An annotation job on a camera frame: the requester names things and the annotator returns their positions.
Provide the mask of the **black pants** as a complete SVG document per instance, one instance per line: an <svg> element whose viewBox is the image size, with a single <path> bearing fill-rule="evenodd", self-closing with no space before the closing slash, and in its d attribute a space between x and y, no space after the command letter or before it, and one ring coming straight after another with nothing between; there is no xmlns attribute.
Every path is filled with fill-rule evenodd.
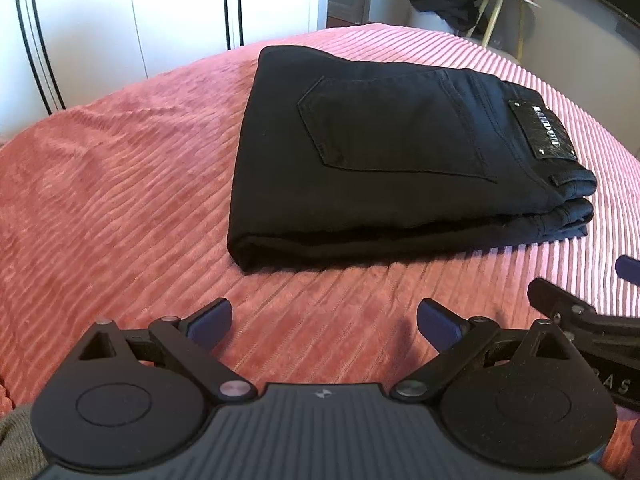
<svg viewBox="0 0 640 480"><path fill-rule="evenodd" d="M582 237L597 185L533 89L268 47L242 121L228 251L253 271Z"/></svg>

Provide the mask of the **pink ribbed bedspread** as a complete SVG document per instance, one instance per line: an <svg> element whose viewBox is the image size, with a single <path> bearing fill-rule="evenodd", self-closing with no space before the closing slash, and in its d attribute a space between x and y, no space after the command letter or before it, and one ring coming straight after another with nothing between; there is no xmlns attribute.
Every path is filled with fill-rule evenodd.
<svg viewBox="0 0 640 480"><path fill-rule="evenodd" d="M476 70L537 91L597 178L582 237L425 258L242 270L228 251L240 132L260 52ZM523 67L388 25L253 44L33 125L1 151L1 474L6 479L612 479L639 474L593 369L532 308L544 278L597 314L639 318L615 261L639 260L639 163ZM256 387L209 402L149 326L218 298L212 355ZM430 402L390 389L438 355L432 298L501 327Z"/></svg>

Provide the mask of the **black clothes pile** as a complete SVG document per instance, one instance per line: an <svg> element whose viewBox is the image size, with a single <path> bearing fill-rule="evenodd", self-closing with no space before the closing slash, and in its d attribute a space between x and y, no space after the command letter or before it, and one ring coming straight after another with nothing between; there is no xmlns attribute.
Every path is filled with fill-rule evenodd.
<svg viewBox="0 0 640 480"><path fill-rule="evenodd" d="M477 0L409 0L414 10L435 13L456 32L468 32L480 18Z"/></svg>

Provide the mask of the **white round side table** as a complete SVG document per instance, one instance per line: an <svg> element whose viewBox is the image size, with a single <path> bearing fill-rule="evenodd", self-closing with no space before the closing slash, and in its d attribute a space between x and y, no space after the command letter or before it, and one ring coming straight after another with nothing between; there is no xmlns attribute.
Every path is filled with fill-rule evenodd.
<svg viewBox="0 0 640 480"><path fill-rule="evenodd" d="M521 64L525 49L526 20L529 14L540 9L540 5L536 1L528 0L480 0L478 7L480 18L465 37L473 37L480 24L480 19L488 11L490 4L492 4L492 8L488 14L487 26L482 38L480 38L483 41L482 48L486 50L487 46L494 47L491 41L494 40L498 24L504 21L506 24L503 28L511 27L511 32L514 35L514 45L510 54L517 58Z"/></svg>

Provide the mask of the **white wardrobe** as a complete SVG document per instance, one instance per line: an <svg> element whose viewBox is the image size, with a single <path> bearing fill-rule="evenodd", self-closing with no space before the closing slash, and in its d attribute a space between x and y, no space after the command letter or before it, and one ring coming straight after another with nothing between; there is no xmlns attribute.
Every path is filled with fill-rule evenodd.
<svg viewBox="0 0 640 480"><path fill-rule="evenodd" d="M1 136L200 58L322 29L328 0L1 0Z"/></svg>

